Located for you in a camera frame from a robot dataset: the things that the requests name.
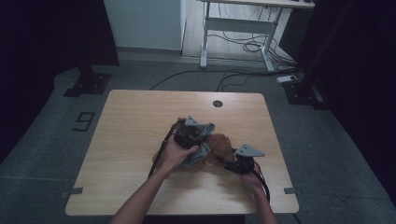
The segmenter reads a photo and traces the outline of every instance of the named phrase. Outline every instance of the standing desk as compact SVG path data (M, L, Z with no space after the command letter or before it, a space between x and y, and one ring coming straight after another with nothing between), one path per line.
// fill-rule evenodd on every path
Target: standing desk
M213 102L222 101L222 107ZM292 188L264 98L258 93L192 91L112 91L70 195L70 216L114 215L143 184L152 157L177 118L213 122L214 133L227 135L233 147L244 143L265 152L256 158L271 192L275 213L296 213ZM243 215L255 203L237 174L204 166L176 171L164 180L148 215Z
M279 22L280 14L284 7L290 8L313 8L315 4L313 2L306 3L303 0L298 2L291 0L199 0L206 2L206 14L205 14L205 26L204 26L204 42L201 49L201 67L206 68L207 60L207 32L213 31L228 31L228 32L239 32L239 33L252 33L268 35L265 41L264 47L262 48L262 57L264 58L265 65L269 72L274 72L275 69L271 62L271 55L269 48L271 46L272 39L276 31L277 24ZM239 5L254 5L254 6L267 6L267 7L279 7L276 16L273 21L248 21L248 20L236 20L236 19L225 19L225 18L211 18L209 16L210 3L226 3L226 4L239 4Z

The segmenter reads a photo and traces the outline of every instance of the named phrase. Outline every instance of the grommet hole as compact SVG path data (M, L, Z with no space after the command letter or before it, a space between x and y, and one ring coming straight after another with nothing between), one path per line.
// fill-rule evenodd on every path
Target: grommet hole
M222 107L222 101L216 100L213 102L214 107Z

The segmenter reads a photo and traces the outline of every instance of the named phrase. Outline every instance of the wooden table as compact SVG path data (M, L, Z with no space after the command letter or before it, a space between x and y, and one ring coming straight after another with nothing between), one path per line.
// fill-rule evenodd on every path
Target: wooden table
M214 107L214 101L222 107ZM213 122L214 133L265 152L256 160L271 191L275 213L299 209L264 98L258 93L112 91L96 127L66 214L114 215L147 179L152 156L178 117ZM198 173L174 172L157 194L149 215L252 214L255 205L238 175L206 166Z
M265 65L269 72L274 72L275 69L272 64L272 57L269 53L271 42L274 38L277 24L279 22L282 9L285 7L290 8L314 8L315 4L311 1L306 3L303 0L198 0L206 2L205 26L204 26L204 42L201 49L201 62L200 66L206 68L207 60L207 32L213 31L228 31L250 34L268 35L265 44L261 50L262 57L264 58ZM225 4L239 4L239 5L253 5L253 6L267 6L278 7L279 10L273 21L251 21L251 20L236 20L227 18L211 18L209 16L210 3L225 3Z

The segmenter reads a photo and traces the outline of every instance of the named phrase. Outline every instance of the metal stand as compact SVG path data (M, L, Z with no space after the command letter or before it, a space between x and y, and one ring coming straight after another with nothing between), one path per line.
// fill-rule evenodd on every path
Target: metal stand
M300 83L285 82L282 84L291 105L312 105L318 110L328 110L329 107L324 103L316 86L313 86L310 91L304 93Z
M81 94L102 95L105 92L108 82L111 79L110 74L94 73L90 65L78 67L81 73L73 89L68 89L64 97L79 97Z
M204 42L201 49L201 64L202 68L206 68L207 61L207 32L213 31L228 31L238 33L251 33L269 35L265 41L264 48L262 49L262 57L264 58L265 65L269 72L274 72L275 69L272 64L272 57L269 53L271 42L274 38L276 27L282 13L282 7L276 13L276 18L273 21L246 21L236 19L223 19L223 18L210 18L210 3L206 3L206 15L204 26Z

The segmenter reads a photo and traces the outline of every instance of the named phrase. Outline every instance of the table leg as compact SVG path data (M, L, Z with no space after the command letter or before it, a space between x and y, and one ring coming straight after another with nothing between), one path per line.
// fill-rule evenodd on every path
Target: table leg
M206 6L206 15L205 15L204 42L202 43L202 49L201 49L202 68L206 68L206 60L207 60L207 21L209 20L209 10L210 10L210 3L208 2Z
M270 34L269 34L267 40L265 41L264 48L262 49L262 57L264 58L265 65L267 66L268 72L274 72L275 71L275 69L274 69L274 67L272 65L272 62L271 62L272 57L271 57L271 54L269 53L269 48L271 47L271 42L272 42L272 40L274 38L276 27L278 25L280 15L282 14L282 9L283 8L280 7L279 10L276 13L276 18L273 21Z

